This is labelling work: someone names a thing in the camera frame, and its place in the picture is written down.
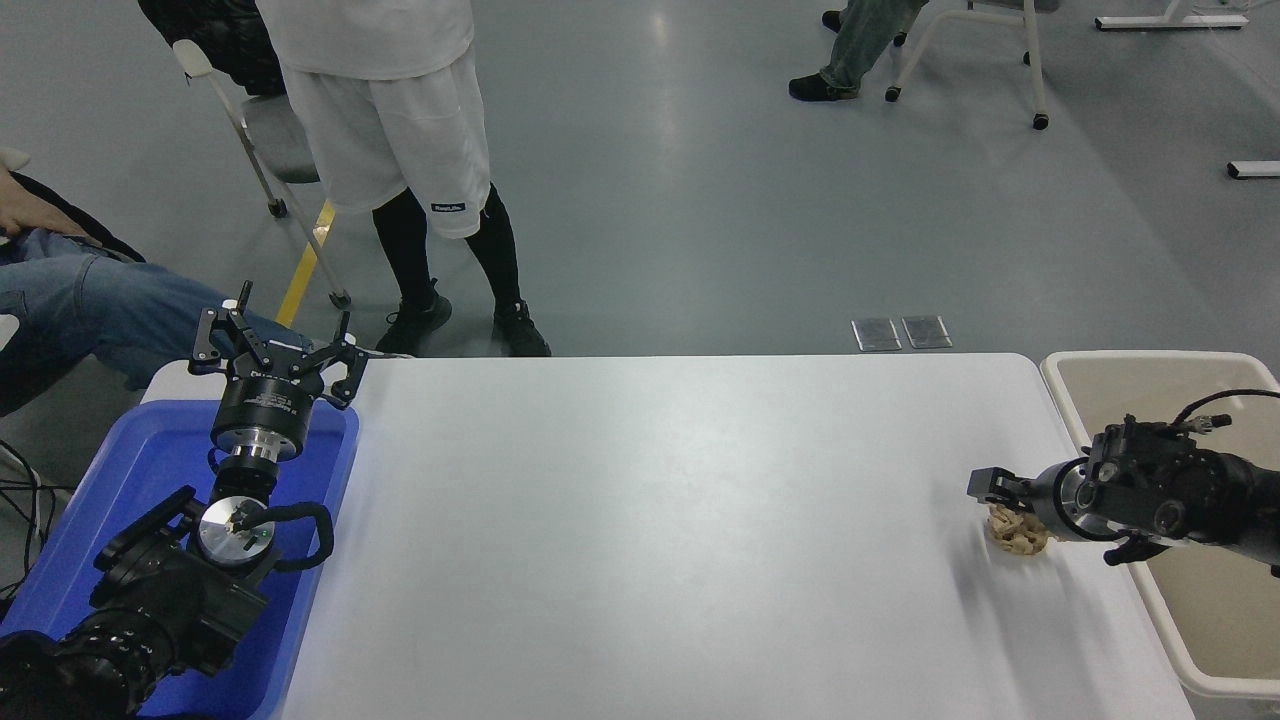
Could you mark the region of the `person's hand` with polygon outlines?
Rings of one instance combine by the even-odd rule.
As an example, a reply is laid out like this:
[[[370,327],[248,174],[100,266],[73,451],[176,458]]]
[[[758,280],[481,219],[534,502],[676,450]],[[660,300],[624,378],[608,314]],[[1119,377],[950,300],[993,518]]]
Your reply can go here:
[[[1,167],[1,232],[10,240],[24,231],[46,229],[61,234],[81,234],[82,228],[63,210],[24,188]]]

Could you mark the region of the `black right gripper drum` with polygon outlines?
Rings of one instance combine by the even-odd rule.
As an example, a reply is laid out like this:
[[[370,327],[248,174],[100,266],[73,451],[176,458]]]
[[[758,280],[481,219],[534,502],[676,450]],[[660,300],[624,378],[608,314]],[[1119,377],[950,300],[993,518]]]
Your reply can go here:
[[[1075,460],[1056,462],[1024,483],[1023,503],[1025,511],[1034,515],[1059,541],[1076,541],[1074,524],[1066,514],[1061,498],[1062,483],[1075,468]]]

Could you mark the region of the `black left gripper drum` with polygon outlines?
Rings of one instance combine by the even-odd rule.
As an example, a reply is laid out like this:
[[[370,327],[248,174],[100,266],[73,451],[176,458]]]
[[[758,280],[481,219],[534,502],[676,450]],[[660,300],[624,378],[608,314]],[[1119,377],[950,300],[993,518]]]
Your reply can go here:
[[[302,443],[321,393],[323,378],[316,372],[297,378],[232,373],[212,424],[212,442],[232,443],[236,433],[257,428]]]

